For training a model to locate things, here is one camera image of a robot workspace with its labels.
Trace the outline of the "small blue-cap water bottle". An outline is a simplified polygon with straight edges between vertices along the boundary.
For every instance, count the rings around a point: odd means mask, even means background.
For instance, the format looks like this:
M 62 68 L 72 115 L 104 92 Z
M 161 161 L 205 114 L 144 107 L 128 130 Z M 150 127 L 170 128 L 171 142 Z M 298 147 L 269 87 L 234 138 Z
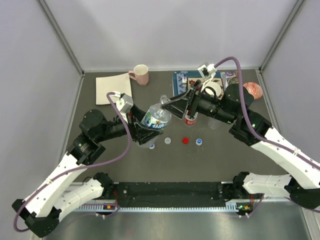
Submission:
M 172 115 L 161 108 L 161 103 L 151 105 L 141 120 L 144 126 L 163 130 L 171 121 Z

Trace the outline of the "white-cap red-label bottle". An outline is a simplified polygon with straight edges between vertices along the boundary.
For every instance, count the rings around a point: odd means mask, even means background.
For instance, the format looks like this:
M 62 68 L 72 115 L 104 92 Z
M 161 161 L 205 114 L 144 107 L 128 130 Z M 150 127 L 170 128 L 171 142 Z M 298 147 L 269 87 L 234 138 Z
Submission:
M 163 105 L 163 104 L 166 104 L 166 103 L 168 103 L 170 100 L 169 100 L 169 98 L 166 96 L 166 95 L 162 95 L 161 97 L 160 97 L 160 103 Z

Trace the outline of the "red-cap red-label bottle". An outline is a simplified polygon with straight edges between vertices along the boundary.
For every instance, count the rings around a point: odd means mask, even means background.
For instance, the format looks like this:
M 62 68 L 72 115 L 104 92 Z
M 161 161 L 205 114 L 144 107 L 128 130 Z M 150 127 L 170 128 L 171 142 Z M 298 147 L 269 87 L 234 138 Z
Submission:
M 195 113 L 195 115 L 193 117 L 189 116 L 189 115 L 185 115 L 184 116 L 184 123 L 187 127 L 192 127 L 195 125 L 196 121 L 197 121 L 197 117 L 198 117 L 198 112 Z

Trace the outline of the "red bottle cap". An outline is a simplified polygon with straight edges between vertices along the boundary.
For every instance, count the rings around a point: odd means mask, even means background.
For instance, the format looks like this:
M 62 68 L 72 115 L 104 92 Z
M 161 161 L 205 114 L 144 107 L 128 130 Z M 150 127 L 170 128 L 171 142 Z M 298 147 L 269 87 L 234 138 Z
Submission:
M 188 144 L 189 143 L 189 138 L 188 137 L 183 137 L 181 141 L 182 141 L 183 144 Z

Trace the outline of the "clear label-free plastic bottle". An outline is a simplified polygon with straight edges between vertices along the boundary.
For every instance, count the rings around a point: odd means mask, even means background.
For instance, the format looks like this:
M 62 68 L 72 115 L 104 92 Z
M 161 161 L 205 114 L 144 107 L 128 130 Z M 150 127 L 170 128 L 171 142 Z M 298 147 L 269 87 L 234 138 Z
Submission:
M 222 122 L 215 119 L 215 118 L 209 118 L 208 119 L 208 127 L 212 130 L 216 130 L 221 126 Z

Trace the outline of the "blue white bottle cap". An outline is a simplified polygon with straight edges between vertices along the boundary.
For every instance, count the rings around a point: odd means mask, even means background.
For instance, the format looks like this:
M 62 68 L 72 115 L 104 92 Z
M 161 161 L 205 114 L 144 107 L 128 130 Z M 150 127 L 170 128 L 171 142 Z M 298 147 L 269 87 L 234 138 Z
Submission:
M 197 146 L 201 146 L 203 144 L 203 140 L 200 138 L 197 138 L 195 143 Z

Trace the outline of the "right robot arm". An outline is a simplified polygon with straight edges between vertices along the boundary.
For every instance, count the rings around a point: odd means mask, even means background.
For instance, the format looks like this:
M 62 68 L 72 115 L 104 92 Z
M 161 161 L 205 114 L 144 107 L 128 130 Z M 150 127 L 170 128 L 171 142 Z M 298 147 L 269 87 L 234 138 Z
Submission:
M 320 165 L 287 141 L 269 120 L 249 109 L 254 97 L 241 84 L 226 87 L 222 98 L 200 91 L 197 81 L 188 91 L 174 96 L 161 108 L 183 119 L 199 113 L 231 125 L 229 133 L 264 154 L 286 171 L 284 175 L 241 172 L 233 178 L 239 198 L 261 194 L 287 198 L 297 205 L 320 209 Z

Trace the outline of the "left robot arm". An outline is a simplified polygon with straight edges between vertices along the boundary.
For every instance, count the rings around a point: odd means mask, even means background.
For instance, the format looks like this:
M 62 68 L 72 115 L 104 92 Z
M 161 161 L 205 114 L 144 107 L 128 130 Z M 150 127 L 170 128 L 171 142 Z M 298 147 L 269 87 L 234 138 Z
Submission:
M 142 124 L 145 113 L 135 105 L 120 111 L 112 104 L 117 116 L 108 121 L 100 110 L 89 110 L 79 127 L 81 134 L 73 141 L 60 163 L 31 195 L 16 199 L 12 208 L 16 212 L 13 228 L 18 233 L 33 232 L 39 238 L 49 235 L 73 210 L 86 202 L 109 198 L 114 191 L 106 173 L 98 173 L 77 190 L 65 190 L 84 171 L 115 163 L 129 151 L 131 143 L 140 145 L 163 134 L 161 128 Z M 102 142 L 127 136 L 127 146 L 119 156 L 101 163 L 96 160 L 105 151 Z

